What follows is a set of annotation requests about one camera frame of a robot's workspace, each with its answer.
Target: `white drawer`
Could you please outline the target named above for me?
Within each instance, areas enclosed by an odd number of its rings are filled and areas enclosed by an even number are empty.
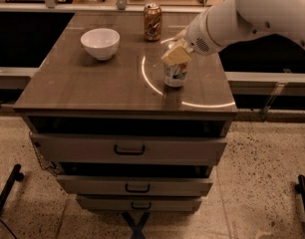
[[[212,185],[207,169],[202,166],[76,164],[75,174],[97,169],[97,175],[58,175],[57,180],[67,193],[101,195],[201,196]]]
[[[37,134],[45,159],[64,162],[217,165],[225,138]]]
[[[140,211],[188,211],[195,212],[200,197],[122,197],[78,195],[82,208],[88,210],[140,210]]]

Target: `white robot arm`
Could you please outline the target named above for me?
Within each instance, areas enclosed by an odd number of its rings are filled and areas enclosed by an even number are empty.
[[[279,34],[305,50],[305,0],[224,0],[200,13],[185,41],[207,56],[226,46]]]

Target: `can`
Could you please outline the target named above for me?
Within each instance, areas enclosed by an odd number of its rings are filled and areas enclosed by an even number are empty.
[[[167,43],[165,51],[171,49],[174,42]],[[188,62],[169,66],[163,63],[164,83],[170,87],[178,88],[185,84]]]
[[[144,9],[145,39],[157,41],[161,36],[162,12],[159,5],[147,4]]]

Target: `white object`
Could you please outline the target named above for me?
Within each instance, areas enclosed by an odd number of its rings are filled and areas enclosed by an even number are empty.
[[[81,43],[94,58],[107,60],[116,53],[120,43],[120,34],[108,28],[93,29],[82,36]]]
[[[169,66],[163,64],[164,83],[170,87],[178,88],[185,84],[187,62]]]
[[[188,25],[185,40],[196,53],[207,56],[271,34],[305,50],[305,0],[224,0]]]
[[[179,39],[163,54],[161,59],[168,66],[173,66],[190,61],[192,59],[192,52],[193,49],[186,43],[186,41],[184,39]]]

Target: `speckled floor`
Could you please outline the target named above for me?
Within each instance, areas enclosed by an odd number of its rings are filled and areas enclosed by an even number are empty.
[[[227,148],[211,174],[214,184],[199,210],[130,212],[134,237],[125,213],[81,209],[75,196],[40,168],[22,119],[2,107],[0,192],[16,163],[25,178],[15,182],[1,219],[21,239],[305,238],[302,199],[294,190],[298,175],[305,175],[305,113],[275,113],[268,121],[244,113],[230,129]],[[13,238],[1,222],[0,238]]]

